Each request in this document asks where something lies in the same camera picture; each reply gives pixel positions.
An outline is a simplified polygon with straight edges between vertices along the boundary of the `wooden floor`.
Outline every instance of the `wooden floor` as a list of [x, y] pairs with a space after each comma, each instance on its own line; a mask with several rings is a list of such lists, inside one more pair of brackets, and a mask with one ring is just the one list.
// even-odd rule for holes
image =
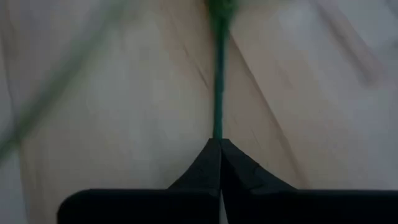
[[[371, 83], [310, 0], [242, 3], [231, 29], [225, 137], [294, 187], [398, 189], [398, 21], [382, 1], [357, 10], [358, 1], [335, 2], [381, 61], [385, 72]], [[5, 1], [1, 127], [67, 60], [69, 43], [95, 29], [87, 23], [103, 4]], [[25, 201], [29, 223], [55, 223], [79, 190], [168, 187], [211, 137], [211, 40], [203, 1], [128, 1], [16, 146], [19, 161], [0, 164], [0, 182], [12, 174], [16, 186], [0, 185], [0, 196], [21, 198], [16, 208], [0, 200], [0, 217], [3, 208], [24, 217]]]

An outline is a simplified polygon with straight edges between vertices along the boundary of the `green string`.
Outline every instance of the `green string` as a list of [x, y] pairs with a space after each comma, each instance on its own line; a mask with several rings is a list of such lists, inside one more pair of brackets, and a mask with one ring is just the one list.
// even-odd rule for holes
[[208, 0], [210, 21], [215, 33], [215, 100], [213, 138], [223, 138], [223, 92], [226, 41], [229, 25], [236, 10], [236, 0]]

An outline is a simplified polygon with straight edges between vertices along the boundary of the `green thread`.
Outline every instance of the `green thread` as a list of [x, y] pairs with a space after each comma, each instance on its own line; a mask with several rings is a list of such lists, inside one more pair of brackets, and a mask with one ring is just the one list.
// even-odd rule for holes
[[223, 92], [226, 41], [229, 36], [229, 25], [237, 8], [236, 0], [208, 0], [210, 22], [215, 33], [215, 100], [213, 138], [223, 138]]

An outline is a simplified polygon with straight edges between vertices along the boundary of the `light wood grain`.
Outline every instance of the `light wood grain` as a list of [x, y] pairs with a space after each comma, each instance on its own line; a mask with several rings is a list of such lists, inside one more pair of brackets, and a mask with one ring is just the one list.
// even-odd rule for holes
[[322, 21], [308, 1], [252, 2], [232, 33], [311, 188], [396, 189], [397, 87], [363, 87]]
[[[40, 88], [43, 74], [87, 13], [77, 10], [81, 1], [30, 3], [35, 7], [29, 13], [14, 3], [18, 35], [31, 33], [19, 37], [9, 65], [18, 108]], [[85, 4], [89, 9], [99, 2]], [[49, 14], [48, 7], [55, 11]], [[202, 1], [133, 1], [126, 8], [75, 84], [24, 140], [22, 171], [31, 223], [54, 223], [62, 200], [76, 191], [166, 188], [188, 168], [211, 136], [211, 40]], [[305, 186], [233, 42], [230, 48], [226, 137], [281, 179]]]

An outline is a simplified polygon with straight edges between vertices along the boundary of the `wooden surface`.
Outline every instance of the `wooden surface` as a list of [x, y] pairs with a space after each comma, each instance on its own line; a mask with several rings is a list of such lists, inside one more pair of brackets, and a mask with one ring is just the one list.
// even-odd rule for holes
[[[368, 13], [355, 1], [337, 4], [386, 67], [372, 87], [310, 1], [242, 2], [231, 30], [225, 137], [297, 188], [398, 188], [396, 18], [381, 1], [366, 0], [359, 9]], [[8, 1], [17, 114], [103, 3]], [[385, 30], [368, 28], [364, 15]], [[55, 223], [76, 191], [166, 188], [188, 168], [211, 136], [211, 40], [203, 1], [130, 1], [23, 140], [29, 223]]]

